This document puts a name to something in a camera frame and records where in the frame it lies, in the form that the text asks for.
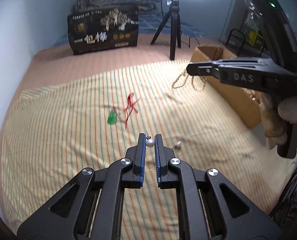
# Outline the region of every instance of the hand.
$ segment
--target hand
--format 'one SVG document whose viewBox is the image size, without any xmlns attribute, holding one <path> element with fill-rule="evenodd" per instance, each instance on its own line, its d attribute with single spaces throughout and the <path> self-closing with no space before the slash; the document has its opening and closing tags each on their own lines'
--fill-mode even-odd
<svg viewBox="0 0 297 240">
<path fill-rule="evenodd" d="M 271 96 L 262 94 L 261 116 L 268 148 L 285 144 L 287 141 L 285 121 L 297 123 L 297 97 L 285 99 L 276 110 L 273 108 Z"/>
</svg>

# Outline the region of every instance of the green pendant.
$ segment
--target green pendant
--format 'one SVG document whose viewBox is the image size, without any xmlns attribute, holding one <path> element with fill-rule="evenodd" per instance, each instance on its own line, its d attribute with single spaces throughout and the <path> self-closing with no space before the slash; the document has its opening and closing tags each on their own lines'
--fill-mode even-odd
<svg viewBox="0 0 297 240">
<path fill-rule="evenodd" d="M 112 109 L 109 113 L 108 119 L 107 119 L 107 123 L 108 124 L 115 124 L 117 123 L 117 117 L 116 117 L 116 113 L 115 110 Z"/>
</svg>

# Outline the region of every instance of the black bag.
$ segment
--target black bag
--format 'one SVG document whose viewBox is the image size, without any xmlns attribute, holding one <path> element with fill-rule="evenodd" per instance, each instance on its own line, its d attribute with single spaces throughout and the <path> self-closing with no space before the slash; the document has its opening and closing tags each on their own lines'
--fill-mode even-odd
<svg viewBox="0 0 297 240">
<path fill-rule="evenodd" d="M 74 55 L 137 46 L 138 7 L 75 13 L 67 17 L 68 39 Z"/>
</svg>

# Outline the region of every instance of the brown box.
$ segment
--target brown box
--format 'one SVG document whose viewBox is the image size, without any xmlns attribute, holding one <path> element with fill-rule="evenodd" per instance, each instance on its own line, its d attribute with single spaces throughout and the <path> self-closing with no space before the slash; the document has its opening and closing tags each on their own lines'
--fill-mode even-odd
<svg viewBox="0 0 297 240">
<path fill-rule="evenodd" d="M 203 62 L 232 57 L 237 56 L 220 45 L 201 44 L 196 46 L 191 62 Z M 208 76 L 206 79 L 226 99 L 248 128 L 252 129 L 261 122 L 260 108 L 250 100 L 249 96 L 241 88 L 221 84 L 214 77 Z"/>
</svg>

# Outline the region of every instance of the white pearl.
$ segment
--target white pearl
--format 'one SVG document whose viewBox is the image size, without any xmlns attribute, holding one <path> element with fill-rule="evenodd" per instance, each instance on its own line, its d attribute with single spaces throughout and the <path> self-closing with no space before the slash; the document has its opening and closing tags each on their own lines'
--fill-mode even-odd
<svg viewBox="0 0 297 240">
<path fill-rule="evenodd" d="M 154 146 L 154 141 L 152 139 L 146 140 L 146 146 L 152 148 Z"/>
<path fill-rule="evenodd" d="M 175 149 L 180 149 L 182 146 L 182 142 L 181 141 L 178 141 L 176 144 L 175 144 Z"/>
</svg>

